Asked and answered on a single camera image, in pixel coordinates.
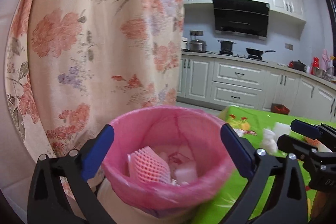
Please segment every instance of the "pink bottle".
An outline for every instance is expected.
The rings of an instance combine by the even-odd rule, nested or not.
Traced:
[[[328,57],[328,52],[327,50],[323,50],[320,69],[327,70],[327,68],[329,67],[329,64],[330,64],[330,58]]]

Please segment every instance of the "green tablecloth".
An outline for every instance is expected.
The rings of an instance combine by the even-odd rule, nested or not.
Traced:
[[[224,121],[227,121],[230,118],[230,115],[235,116],[235,120],[240,121],[241,118],[246,117],[246,121],[250,124],[252,131],[257,133],[256,136],[245,134],[244,138],[248,139],[251,144],[255,148],[259,148],[259,145],[263,139],[263,129],[274,127],[275,122],[281,122],[285,124],[291,124],[291,122],[295,119],[302,120],[304,122],[308,122],[311,124],[320,124],[321,121],[301,118],[301,117],[294,117],[289,115],[282,115],[276,113],[270,113],[260,110],[251,110],[242,107],[234,107],[230,106],[227,107],[223,112],[219,114],[219,118]],[[336,127],[336,123],[332,122],[323,122],[333,127]],[[291,136],[302,139],[303,136],[297,134],[295,132],[291,132]],[[275,156],[282,156],[285,157],[285,153],[278,151]],[[300,166],[303,174],[303,178],[305,181],[305,185],[308,185],[310,181],[309,173],[303,169],[302,162],[300,161]],[[251,218],[254,218],[260,215],[267,197],[270,193],[272,188],[272,184],[274,181],[274,177],[270,177],[268,179],[266,188],[259,200],[259,203],[254,210]],[[218,224],[219,221],[226,215],[226,213],[230,210],[232,205],[235,203],[239,195],[241,194],[242,190],[244,189],[245,185],[247,184],[247,179],[242,178],[238,171],[235,170],[229,180],[225,183],[219,193],[215,196],[215,198],[205,204],[202,204],[199,207],[199,210],[196,214],[196,217],[193,219],[192,224]],[[308,190],[307,197],[312,203],[315,198],[315,190]]]

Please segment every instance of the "white wall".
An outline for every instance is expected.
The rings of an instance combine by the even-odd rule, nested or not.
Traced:
[[[261,51],[275,50],[276,52],[265,53],[264,60],[288,64],[297,60],[300,53],[299,31],[295,25],[283,21],[276,12],[271,12],[268,24],[268,37],[266,41],[236,37],[233,35],[216,34],[215,17],[212,4],[189,4],[185,5],[184,37],[189,36],[190,30],[204,31],[203,39],[207,42],[207,50],[219,52],[221,44],[217,40],[229,40],[236,42],[233,46],[234,54],[247,55],[247,47]],[[293,51],[285,49],[285,43],[293,45]]]
[[[317,0],[317,4],[320,11],[320,16],[323,26],[324,34],[324,48],[328,51],[328,54],[333,54],[333,30],[331,27],[330,14],[327,6],[326,0]]]
[[[9,28],[19,0],[0,0],[0,63],[5,64]],[[0,70],[0,188],[18,216],[27,222],[27,201],[35,163],[22,141],[8,111],[4,91],[4,70]]]
[[[307,23],[300,39],[300,58],[308,65],[311,64],[313,57],[318,57],[321,61],[324,31],[317,0],[302,1]]]

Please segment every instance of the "pink trash bag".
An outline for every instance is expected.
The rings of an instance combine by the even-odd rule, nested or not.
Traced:
[[[223,124],[203,111],[172,106],[126,113],[110,123],[115,138],[102,163],[103,171],[124,203],[156,217],[197,206],[216,195],[234,168],[221,142]],[[154,150],[156,147],[182,147],[181,151],[188,148],[196,162],[198,179],[182,186],[131,179],[127,155],[146,146]],[[176,164],[187,158],[173,154],[168,160]]]

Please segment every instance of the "blue gripper pad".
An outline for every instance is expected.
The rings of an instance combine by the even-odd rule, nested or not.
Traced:
[[[318,127],[312,126],[306,122],[302,122],[300,120],[294,120],[291,123],[292,131],[299,133],[303,136],[311,138],[313,140],[319,139],[321,137],[321,133]]]
[[[83,180],[87,181],[96,175],[113,141],[114,129],[111,125],[107,124],[95,138],[93,147],[82,160],[81,176]]]
[[[254,176],[255,166],[254,156],[251,154],[255,149],[251,143],[240,138],[228,123],[222,126],[220,137],[239,174],[250,181]]]

